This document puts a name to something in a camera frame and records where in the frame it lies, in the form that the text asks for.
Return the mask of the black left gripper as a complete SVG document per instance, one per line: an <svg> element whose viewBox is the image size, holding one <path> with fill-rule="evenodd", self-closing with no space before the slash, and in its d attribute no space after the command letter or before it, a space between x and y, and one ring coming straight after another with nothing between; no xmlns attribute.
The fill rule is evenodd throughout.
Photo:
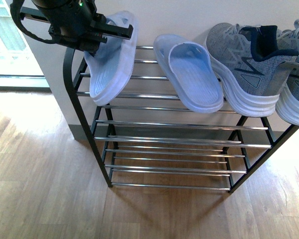
<svg viewBox="0 0 299 239"><path fill-rule="evenodd" d="M24 7L23 4L21 0L19 30L46 44L95 53L101 43L107 42L105 35L127 40L132 37L132 25L120 27L107 24L105 16L97 13L92 0L34 0L36 9ZM27 30L22 24L25 18L48 23L51 39L42 39Z"/></svg>

